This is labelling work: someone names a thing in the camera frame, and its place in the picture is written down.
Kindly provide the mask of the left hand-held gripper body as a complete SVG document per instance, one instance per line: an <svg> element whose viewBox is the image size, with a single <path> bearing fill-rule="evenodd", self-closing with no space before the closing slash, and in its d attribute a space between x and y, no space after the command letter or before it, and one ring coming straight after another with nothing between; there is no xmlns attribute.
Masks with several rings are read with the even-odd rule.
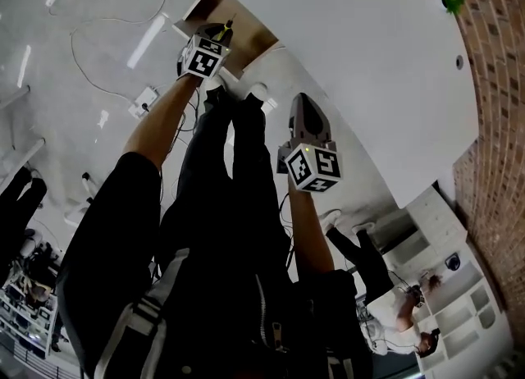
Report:
<svg viewBox="0 0 525 379"><path fill-rule="evenodd" d="M194 34L182 49L177 61L177 76L191 74L212 78L224 65L229 48Z"/></svg>

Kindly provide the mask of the white wooden drawer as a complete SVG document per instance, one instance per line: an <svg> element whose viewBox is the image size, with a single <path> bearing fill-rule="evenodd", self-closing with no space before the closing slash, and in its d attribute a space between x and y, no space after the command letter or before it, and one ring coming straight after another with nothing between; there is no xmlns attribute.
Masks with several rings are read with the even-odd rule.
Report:
<svg viewBox="0 0 525 379"><path fill-rule="evenodd" d="M238 80L254 62L280 46L276 36L238 0L195 0L174 29L189 39L201 25L225 24L234 14L224 72Z"/></svg>

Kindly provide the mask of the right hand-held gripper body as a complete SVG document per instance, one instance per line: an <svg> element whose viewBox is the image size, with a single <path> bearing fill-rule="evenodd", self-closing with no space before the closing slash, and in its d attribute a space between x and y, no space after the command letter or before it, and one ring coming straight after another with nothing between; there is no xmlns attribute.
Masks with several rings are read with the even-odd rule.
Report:
<svg viewBox="0 0 525 379"><path fill-rule="evenodd" d="M276 170L303 192L324 193L343 179L340 155L325 145L286 142L278 148Z"/></svg>

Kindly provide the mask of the person's black trousers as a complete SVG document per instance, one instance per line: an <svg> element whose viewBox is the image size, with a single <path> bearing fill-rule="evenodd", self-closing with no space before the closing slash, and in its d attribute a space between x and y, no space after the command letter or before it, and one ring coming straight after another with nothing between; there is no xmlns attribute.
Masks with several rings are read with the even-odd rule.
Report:
<svg viewBox="0 0 525 379"><path fill-rule="evenodd" d="M161 221L155 255L161 268L185 248L285 266L290 238L280 221L262 105L254 94L236 100L221 85L207 91L176 199Z"/></svg>

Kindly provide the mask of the white curved desk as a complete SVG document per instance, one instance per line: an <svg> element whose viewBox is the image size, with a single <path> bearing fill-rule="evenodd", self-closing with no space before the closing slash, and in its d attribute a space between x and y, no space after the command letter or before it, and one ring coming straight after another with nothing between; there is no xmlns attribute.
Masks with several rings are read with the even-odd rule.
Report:
<svg viewBox="0 0 525 379"><path fill-rule="evenodd" d="M466 48L441 0L238 1L323 89L399 207L477 138Z"/></svg>

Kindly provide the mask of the white power strip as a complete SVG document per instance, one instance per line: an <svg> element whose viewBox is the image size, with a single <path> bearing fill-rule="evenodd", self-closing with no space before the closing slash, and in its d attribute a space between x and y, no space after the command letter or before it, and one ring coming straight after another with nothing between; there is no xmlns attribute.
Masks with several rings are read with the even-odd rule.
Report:
<svg viewBox="0 0 525 379"><path fill-rule="evenodd" d="M148 113L151 106L158 99L158 92L151 88L146 87L139 97L130 105L128 112L136 119L143 117L145 113Z"/></svg>

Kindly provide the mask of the white office chair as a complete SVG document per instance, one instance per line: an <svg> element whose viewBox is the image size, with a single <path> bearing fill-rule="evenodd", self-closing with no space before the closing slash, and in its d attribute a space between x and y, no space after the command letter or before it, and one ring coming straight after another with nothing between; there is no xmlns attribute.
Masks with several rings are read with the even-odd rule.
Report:
<svg viewBox="0 0 525 379"><path fill-rule="evenodd" d="M63 214L65 223L75 229L79 227L84 215L87 213L87 210L99 191L98 184L88 172L82 174L81 182L84 187L85 197L79 202L70 201Z"/></svg>

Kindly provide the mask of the cluttered equipment shelf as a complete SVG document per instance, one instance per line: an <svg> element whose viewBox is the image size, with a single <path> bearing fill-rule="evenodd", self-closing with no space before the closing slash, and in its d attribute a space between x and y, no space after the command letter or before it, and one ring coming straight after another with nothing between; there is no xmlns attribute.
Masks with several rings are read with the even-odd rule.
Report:
<svg viewBox="0 0 525 379"><path fill-rule="evenodd" d="M59 256L34 253L0 266L0 316L27 338L21 339L39 357L60 352L62 322L56 282Z"/></svg>

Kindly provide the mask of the person's left forearm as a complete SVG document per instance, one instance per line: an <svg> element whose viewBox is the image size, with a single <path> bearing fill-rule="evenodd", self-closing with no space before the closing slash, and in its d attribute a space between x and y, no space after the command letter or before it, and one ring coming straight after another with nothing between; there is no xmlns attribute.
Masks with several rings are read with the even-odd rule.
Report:
<svg viewBox="0 0 525 379"><path fill-rule="evenodd" d="M185 108L202 81L196 75L181 76L134 129L126 142L124 153L137 153L160 171Z"/></svg>

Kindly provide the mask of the person's right forearm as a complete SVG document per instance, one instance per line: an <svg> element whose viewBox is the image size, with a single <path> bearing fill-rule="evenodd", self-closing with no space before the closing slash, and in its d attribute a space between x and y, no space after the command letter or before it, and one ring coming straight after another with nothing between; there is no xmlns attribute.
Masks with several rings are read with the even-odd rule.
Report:
<svg viewBox="0 0 525 379"><path fill-rule="evenodd" d="M297 190L288 178L295 264L300 281L333 271L334 262L310 193Z"/></svg>

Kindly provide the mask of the person's black striped jacket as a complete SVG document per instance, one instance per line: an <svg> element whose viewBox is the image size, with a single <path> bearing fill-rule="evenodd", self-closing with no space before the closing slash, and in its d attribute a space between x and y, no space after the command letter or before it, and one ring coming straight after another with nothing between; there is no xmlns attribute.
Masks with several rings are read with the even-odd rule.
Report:
<svg viewBox="0 0 525 379"><path fill-rule="evenodd" d="M293 282L276 204L196 185L167 212L120 157L66 251L59 312L89 379L372 379L344 271Z"/></svg>

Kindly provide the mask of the white low cabinet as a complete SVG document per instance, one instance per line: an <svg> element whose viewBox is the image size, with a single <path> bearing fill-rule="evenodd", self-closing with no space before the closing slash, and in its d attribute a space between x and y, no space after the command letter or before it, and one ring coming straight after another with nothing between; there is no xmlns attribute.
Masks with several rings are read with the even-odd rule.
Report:
<svg viewBox="0 0 525 379"><path fill-rule="evenodd" d="M488 379L513 339L488 267L448 203L430 187L381 219L375 238L395 283L441 279L434 290L422 286L414 314L421 331L441 331L436 352L418 362L426 379ZM452 272L445 259L455 252L461 267Z"/></svg>

